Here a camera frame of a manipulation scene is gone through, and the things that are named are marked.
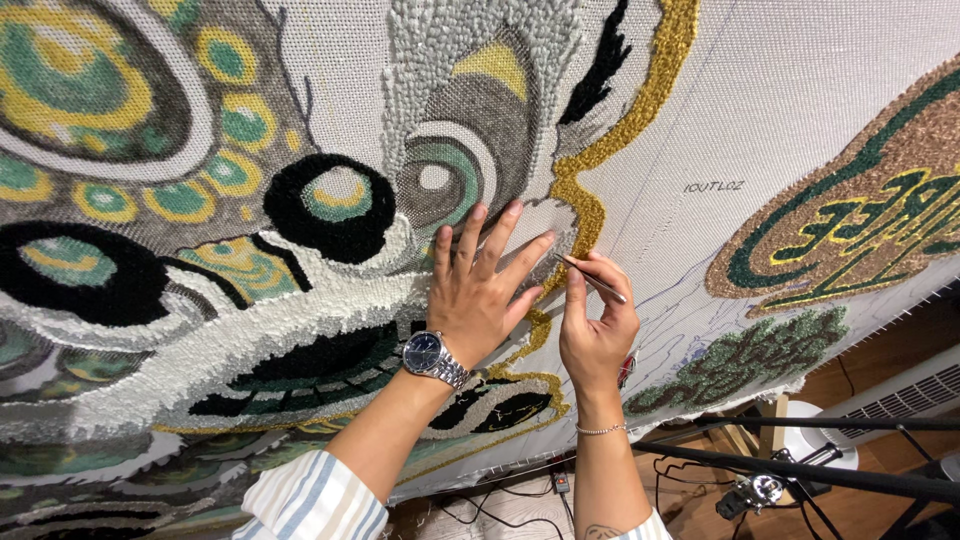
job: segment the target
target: silver bracelet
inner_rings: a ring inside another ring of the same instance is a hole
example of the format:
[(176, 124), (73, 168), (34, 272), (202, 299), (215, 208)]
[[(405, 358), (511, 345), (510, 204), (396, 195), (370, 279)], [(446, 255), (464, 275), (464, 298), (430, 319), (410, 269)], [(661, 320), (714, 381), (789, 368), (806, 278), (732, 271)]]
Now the silver bracelet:
[(579, 424), (574, 424), (573, 427), (577, 429), (578, 433), (582, 433), (584, 435), (602, 435), (604, 433), (609, 433), (611, 431), (627, 430), (626, 424), (613, 424), (612, 428), (606, 428), (605, 430), (583, 430), (580, 428)]

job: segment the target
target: striped sleeve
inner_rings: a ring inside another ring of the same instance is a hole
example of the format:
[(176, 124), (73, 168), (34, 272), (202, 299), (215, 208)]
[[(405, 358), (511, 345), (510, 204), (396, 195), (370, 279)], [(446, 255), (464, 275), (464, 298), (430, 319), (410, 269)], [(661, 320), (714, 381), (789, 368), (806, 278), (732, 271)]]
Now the striped sleeve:
[(660, 519), (660, 513), (654, 508), (654, 512), (650, 514), (647, 521), (626, 534), (617, 536), (614, 540), (671, 540), (671, 536), (666, 531), (663, 520)]
[(360, 478), (319, 451), (265, 471), (242, 508), (255, 518), (233, 540), (370, 540), (387, 524), (387, 509)]

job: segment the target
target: wooden floor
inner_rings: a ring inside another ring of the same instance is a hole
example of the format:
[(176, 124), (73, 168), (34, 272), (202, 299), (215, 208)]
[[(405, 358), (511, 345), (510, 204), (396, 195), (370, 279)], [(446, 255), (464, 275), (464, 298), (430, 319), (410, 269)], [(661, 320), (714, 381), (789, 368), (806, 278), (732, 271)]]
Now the wooden floor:
[[(904, 317), (885, 331), (865, 340), (858, 348), (844, 354), (842, 360), (850, 374), (856, 391), (882, 382), (889, 377), (912, 367), (927, 358), (960, 343), (960, 299), (954, 296), (936, 300), (932, 304), (916, 307), (912, 315)], [(827, 408), (843, 402), (851, 395), (851, 387), (844, 377), (840, 361), (835, 359), (810, 374), (803, 391), (791, 399), (806, 401)], [(934, 456), (942, 456), (960, 450), (958, 432), (918, 432), (916, 438)], [(690, 448), (729, 452), (729, 448), (717, 448), (706, 437), (697, 437), (683, 444)], [(860, 470), (898, 474), (913, 469), (924, 460), (899, 435), (893, 434), (871, 441), (858, 448)], [(651, 503), (655, 500), (653, 461), (658, 456), (636, 454), (637, 470), (646, 488)], [(666, 460), (660, 469), (671, 461)], [(693, 480), (726, 480), (727, 473), (712, 469), (687, 467), (671, 475)], [(517, 492), (539, 493), (546, 490), (548, 476), (539, 473), (521, 479), (507, 479), (499, 484)], [(570, 475), (570, 483), (576, 485), (576, 475)], [(477, 486), (458, 492), (476, 503), (488, 497), (483, 507), (492, 515), (511, 523), (542, 518), (553, 521), (560, 528), (563, 538), (574, 540), (572, 525), (566, 517), (560, 497), (552, 491), (539, 497), (520, 497), (502, 490), (493, 489), (495, 484)], [(667, 529), (675, 539), (726, 540), (732, 537), (733, 524), (727, 522), (714, 510), (720, 499), (721, 489), (714, 485), (694, 485), (670, 479), (660, 481), (660, 510)], [(567, 500), (572, 508), (573, 497)], [(878, 538), (890, 527), (912, 501), (858, 491), (833, 488), (829, 493), (816, 498), (837, 529), (847, 538)], [(546, 522), (535, 522), (522, 528), (509, 528), (481, 514), (470, 525), (458, 523), (445, 514), (438, 504), (464, 521), (471, 521), (475, 507), (455, 498), (416, 499), (403, 503), (391, 512), (390, 524), (385, 530), (392, 540), (448, 540), (448, 539), (545, 539), (557, 538), (557, 531)], [(930, 506), (924, 515), (947, 509), (944, 504)], [(825, 539), (832, 538), (826, 527), (811, 510), (810, 521)], [(738, 540), (792, 540), (808, 539), (810, 533), (804, 524), (799, 509), (767, 509), (761, 515), (749, 514), (737, 535)]]

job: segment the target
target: wristwatch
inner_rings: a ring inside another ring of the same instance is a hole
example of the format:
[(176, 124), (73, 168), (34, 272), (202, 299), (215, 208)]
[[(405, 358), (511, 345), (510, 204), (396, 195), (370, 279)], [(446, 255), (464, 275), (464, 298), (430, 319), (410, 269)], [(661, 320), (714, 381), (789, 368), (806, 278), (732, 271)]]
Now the wristwatch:
[(418, 331), (403, 346), (403, 367), (414, 375), (442, 380), (463, 390), (470, 371), (453, 359), (439, 331)]

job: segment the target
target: tattoo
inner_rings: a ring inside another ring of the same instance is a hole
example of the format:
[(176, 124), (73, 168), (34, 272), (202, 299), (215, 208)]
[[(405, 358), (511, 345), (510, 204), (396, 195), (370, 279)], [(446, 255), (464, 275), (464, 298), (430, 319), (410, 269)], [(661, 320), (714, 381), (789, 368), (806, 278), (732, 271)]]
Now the tattoo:
[(584, 540), (603, 540), (604, 538), (616, 538), (623, 533), (613, 527), (606, 525), (591, 525), (587, 527), (587, 535)]

